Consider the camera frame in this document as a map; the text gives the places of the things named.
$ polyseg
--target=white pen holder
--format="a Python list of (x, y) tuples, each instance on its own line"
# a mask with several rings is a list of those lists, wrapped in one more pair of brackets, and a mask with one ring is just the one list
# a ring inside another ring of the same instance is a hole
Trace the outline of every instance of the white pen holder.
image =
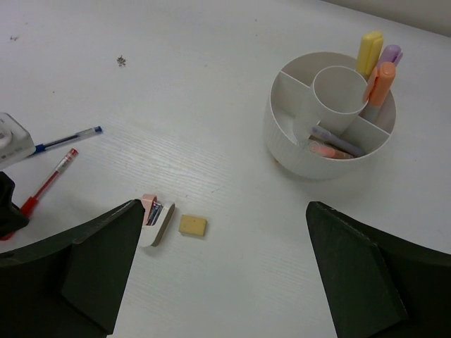
[[(318, 52), (300, 56), (277, 75), (264, 117), (264, 139), (274, 158), (289, 171), (312, 179), (344, 175), (376, 155), (395, 126), (391, 92), (375, 123), (359, 116), (365, 79), (354, 71), (356, 60)], [(350, 160), (324, 158), (308, 150), (311, 127), (319, 124), (363, 150)]]

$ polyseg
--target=table surface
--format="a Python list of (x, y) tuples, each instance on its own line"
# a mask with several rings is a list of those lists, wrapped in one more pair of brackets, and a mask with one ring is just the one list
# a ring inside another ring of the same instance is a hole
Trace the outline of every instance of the table surface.
[[(262, 140), (274, 77), (309, 52), (356, 56), (375, 29), (404, 51), (392, 139), (340, 179), (291, 175)], [(6, 0), (0, 32), (0, 111), (37, 143), (105, 131), (76, 144), (77, 160), (0, 251), (143, 193), (178, 207), (161, 245), (136, 251), (115, 338), (336, 337), (304, 217), (310, 201), (451, 253), (447, 37), (301, 0)], [(6, 170), (15, 203), (67, 150)], [(178, 233), (182, 213), (208, 218), (205, 238)]]

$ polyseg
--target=pink highlighter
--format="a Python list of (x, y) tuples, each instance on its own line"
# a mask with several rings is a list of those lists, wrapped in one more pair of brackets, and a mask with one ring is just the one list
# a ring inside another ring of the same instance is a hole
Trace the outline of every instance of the pink highlighter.
[(325, 144), (321, 144), (316, 141), (313, 141), (309, 145), (309, 150), (312, 153), (318, 154), (320, 156), (334, 158), (336, 160), (350, 160), (351, 158), (354, 158), (353, 155), (349, 155), (344, 151), (334, 149), (331, 146), (326, 146)]

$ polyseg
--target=yellow eraser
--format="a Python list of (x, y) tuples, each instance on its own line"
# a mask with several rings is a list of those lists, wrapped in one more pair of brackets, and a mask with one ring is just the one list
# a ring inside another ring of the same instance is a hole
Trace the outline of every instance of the yellow eraser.
[(195, 234), (197, 236), (204, 236), (206, 227), (206, 219), (202, 217), (182, 215), (180, 219), (179, 232), (183, 234)]

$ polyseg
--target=round desk organizer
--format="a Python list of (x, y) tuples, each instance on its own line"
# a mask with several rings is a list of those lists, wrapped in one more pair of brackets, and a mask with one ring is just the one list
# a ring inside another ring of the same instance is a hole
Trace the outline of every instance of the round desk organizer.
[[(312, 82), (319, 78), (317, 74), (332, 66), (342, 66), (351, 71), (354, 70), (355, 63), (356, 60), (351, 56), (318, 52), (296, 58), (278, 73), (266, 106), (264, 140), (274, 158), (289, 171), (311, 179), (340, 177), (369, 161), (387, 143), (396, 120), (395, 100), (391, 92), (374, 124), (358, 116), (359, 109), (351, 113), (324, 115), (318, 109), (312, 112), (309, 110), (311, 104), (306, 103), (311, 97)], [(360, 90), (344, 83), (343, 87), (350, 91)], [(309, 142), (308, 129), (315, 124), (362, 148), (366, 155), (338, 160), (310, 152), (306, 146)]]

